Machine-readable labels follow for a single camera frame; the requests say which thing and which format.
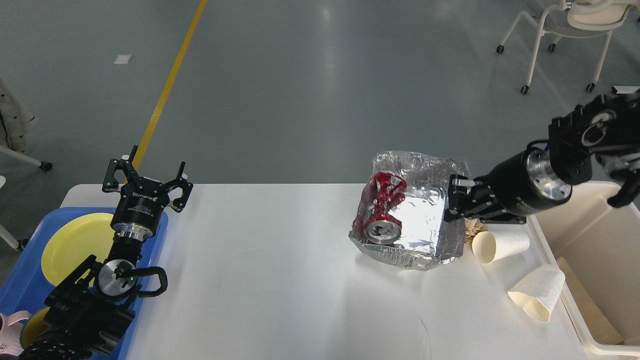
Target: can lid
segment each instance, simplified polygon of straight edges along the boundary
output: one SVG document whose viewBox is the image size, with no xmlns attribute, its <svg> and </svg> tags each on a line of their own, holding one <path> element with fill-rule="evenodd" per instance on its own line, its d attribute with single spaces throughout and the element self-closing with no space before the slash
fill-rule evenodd
<svg viewBox="0 0 640 360">
<path fill-rule="evenodd" d="M 388 220 L 374 221 L 365 229 L 366 237 L 378 245 L 390 245 L 400 239 L 402 229 L 395 222 Z"/>
</svg>

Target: pink cup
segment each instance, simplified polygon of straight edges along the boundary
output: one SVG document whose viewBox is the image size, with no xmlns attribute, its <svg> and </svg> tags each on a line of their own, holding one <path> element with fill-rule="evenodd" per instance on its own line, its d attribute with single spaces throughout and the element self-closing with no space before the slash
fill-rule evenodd
<svg viewBox="0 0 640 360">
<path fill-rule="evenodd" d="M 0 320 L 2 321 L 2 327 L 0 328 L 0 354 L 18 356 L 22 353 L 20 332 L 24 325 L 19 321 L 27 320 L 30 317 L 31 314 L 26 310 L 16 311 L 9 316 L 0 314 Z"/>
</svg>

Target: gray floor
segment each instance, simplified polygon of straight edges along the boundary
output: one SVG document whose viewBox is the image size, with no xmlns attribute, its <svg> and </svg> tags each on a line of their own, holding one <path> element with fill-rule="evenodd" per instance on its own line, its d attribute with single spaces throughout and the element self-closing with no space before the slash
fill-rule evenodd
<svg viewBox="0 0 640 360">
<path fill-rule="evenodd" d="M 0 76 L 42 119 L 29 154 L 0 158 L 0 224 L 29 237 L 75 184 L 140 141 L 198 1 L 0 0 Z M 534 30 L 495 46 L 524 1 L 209 0 L 140 173 L 194 183 L 362 183 L 378 151 L 468 160 L 474 175 L 544 138 L 612 85 L 640 84 L 640 23 L 612 39 L 543 39 L 519 93 Z M 112 65 L 133 54 L 129 65 Z M 596 179 L 603 179 L 601 172 Z M 0 281 L 18 254 L 0 244 Z"/>
</svg>

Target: crumpled paper cup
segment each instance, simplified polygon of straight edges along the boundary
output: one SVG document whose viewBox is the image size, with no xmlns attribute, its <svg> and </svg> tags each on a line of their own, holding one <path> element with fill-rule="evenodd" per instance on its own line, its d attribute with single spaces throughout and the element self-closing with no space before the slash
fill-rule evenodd
<svg viewBox="0 0 640 360">
<path fill-rule="evenodd" d="M 529 248 L 529 237 L 518 228 L 520 226 L 494 226 L 491 231 L 479 233 L 471 243 L 471 250 L 484 264 L 526 251 Z"/>
<path fill-rule="evenodd" d="M 564 273 L 555 265 L 544 264 L 518 281 L 507 294 L 525 313 L 548 322 L 563 284 Z"/>
</svg>

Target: white chair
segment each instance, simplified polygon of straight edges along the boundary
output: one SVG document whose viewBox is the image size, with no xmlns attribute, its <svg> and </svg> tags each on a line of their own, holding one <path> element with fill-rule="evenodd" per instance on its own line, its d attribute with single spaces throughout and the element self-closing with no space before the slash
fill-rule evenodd
<svg viewBox="0 0 640 360">
<path fill-rule="evenodd" d="M 0 79 L 0 155 L 7 155 L 29 163 L 44 171 L 52 169 L 48 161 L 26 156 L 24 135 L 32 130 L 38 119 L 20 102 L 9 87 Z"/>
<path fill-rule="evenodd" d="M 6 183 L 6 178 L 0 175 L 0 188 Z M 24 249 L 24 246 L 20 244 L 18 240 L 16 240 L 2 225 L 0 225 L 0 239 L 6 241 L 10 247 L 13 247 L 16 250 Z"/>
<path fill-rule="evenodd" d="M 549 45 L 548 50 L 552 52 L 556 49 L 556 45 L 561 38 L 591 38 L 605 35 L 606 39 L 602 47 L 602 53 L 598 66 L 586 91 L 591 92 L 598 83 L 602 64 L 607 54 L 611 33 L 614 29 L 620 27 L 629 10 L 634 6 L 638 6 L 640 0 L 590 0 L 587 2 L 574 0 L 527 0 L 527 4 L 533 11 L 534 15 L 530 15 L 526 11 L 522 11 L 516 16 L 511 28 L 505 35 L 504 39 L 496 48 L 496 52 L 502 54 L 504 44 L 509 38 L 511 32 L 516 27 L 520 19 L 525 19 L 529 24 L 538 30 L 538 36 L 533 47 L 533 55 L 531 64 L 529 65 L 529 75 L 526 84 L 520 89 L 520 92 L 526 94 L 529 92 L 531 78 L 533 77 L 533 68 L 536 64 L 538 49 L 540 48 L 540 39 L 546 34 L 554 34 L 555 38 Z"/>
</svg>

